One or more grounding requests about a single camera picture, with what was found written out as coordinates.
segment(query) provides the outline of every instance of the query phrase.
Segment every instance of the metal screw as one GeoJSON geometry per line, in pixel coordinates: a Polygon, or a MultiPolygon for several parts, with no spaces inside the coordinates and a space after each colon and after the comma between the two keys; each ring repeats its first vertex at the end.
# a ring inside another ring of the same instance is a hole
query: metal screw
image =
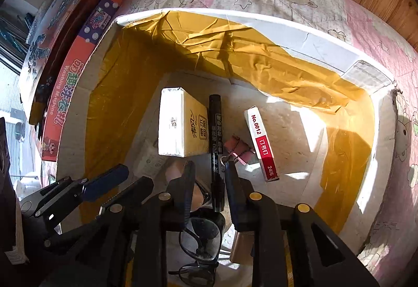
{"type": "Polygon", "coordinates": [[[161,201],[168,201],[169,199],[171,199],[171,195],[170,195],[169,192],[162,192],[162,193],[160,193],[160,195],[158,195],[158,198],[161,201]]]}
{"type": "Polygon", "coordinates": [[[308,211],[310,211],[310,210],[311,210],[311,208],[310,208],[308,205],[306,205],[306,204],[304,204],[304,203],[301,203],[300,205],[298,205],[298,210],[299,210],[301,213],[307,213],[308,211]]]}
{"type": "Polygon", "coordinates": [[[115,203],[114,205],[111,205],[109,210],[113,213],[118,213],[122,210],[122,206],[119,203],[115,203]]]}
{"type": "Polygon", "coordinates": [[[252,199],[253,201],[259,201],[259,200],[261,200],[262,197],[263,196],[259,192],[252,192],[249,195],[249,198],[252,199]]]}

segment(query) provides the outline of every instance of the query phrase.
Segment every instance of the washing machine toy box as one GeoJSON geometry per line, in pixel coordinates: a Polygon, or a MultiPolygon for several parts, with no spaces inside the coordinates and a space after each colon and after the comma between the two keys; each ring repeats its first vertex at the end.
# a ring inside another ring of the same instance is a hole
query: washing machine toy box
{"type": "Polygon", "coordinates": [[[42,159],[55,162],[65,116],[84,66],[122,0],[101,0],[87,19],[61,66],[45,116],[42,159]]]}

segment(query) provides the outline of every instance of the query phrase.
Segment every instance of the small brown box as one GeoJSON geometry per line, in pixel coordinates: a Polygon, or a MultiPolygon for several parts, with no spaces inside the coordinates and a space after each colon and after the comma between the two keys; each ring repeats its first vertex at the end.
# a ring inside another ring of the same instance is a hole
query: small brown box
{"type": "Polygon", "coordinates": [[[252,266],[251,251],[254,246],[254,232],[236,232],[229,260],[240,265],[252,266]]]}

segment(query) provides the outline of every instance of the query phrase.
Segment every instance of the cardboard box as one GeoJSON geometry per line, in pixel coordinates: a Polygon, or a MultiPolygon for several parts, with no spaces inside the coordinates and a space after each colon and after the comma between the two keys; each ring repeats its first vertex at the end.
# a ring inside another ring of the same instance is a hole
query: cardboard box
{"type": "Polygon", "coordinates": [[[121,3],[122,0],[99,2],[75,38],[62,64],[44,121],[43,160],[57,160],[62,127],[78,78],[121,3]]]}
{"type": "Polygon", "coordinates": [[[158,153],[186,157],[207,153],[207,108],[183,88],[161,92],[158,153]]]}
{"type": "Polygon", "coordinates": [[[267,133],[264,128],[263,120],[257,107],[252,107],[244,112],[249,132],[251,133],[254,148],[261,164],[261,170],[266,182],[279,179],[276,165],[274,163],[273,152],[268,141],[267,133]]]}

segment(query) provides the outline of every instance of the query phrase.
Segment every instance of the chinese characters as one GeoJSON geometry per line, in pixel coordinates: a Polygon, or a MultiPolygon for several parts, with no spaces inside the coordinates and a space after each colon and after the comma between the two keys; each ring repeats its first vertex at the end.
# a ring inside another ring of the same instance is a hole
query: chinese characters
{"type": "Polygon", "coordinates": [[[191,134],[193,135],[193,138],[195,139],[197,137],[196,121],[194,120],[194,115],[191,110],[190,110],[190,127],[191,127],[191,134]]]}
{"type": "Polygon", "coordinates": [[[70,66],[70,71],[67,73],[66,84],[61,90],[61,99],[58,101],[58,109],[54,123],[63,125],[65,121],[65,115],[70,105],[71,97],[74,93],[74,88],[77,84],[80,73],[83,70],[84,63],[78,59],[75,59],[73,64],[70,66]]]}
{"type": "Polygon", "coordinates": [[[262,151],[263,155],[264,156],[268,155],[268,149],[267,149],[267,146],[266,146],[266,143],[265,143],[264,139],[259,140],[258,143],[261,146],[261,151],[262,151]]]}
{"type": "Polygon", "coordinates": [[[202,115],[199,115],[199,138],[201,140],[207,139],[206,126],[207,126],[206,118],[203,117],[202,115]]]}

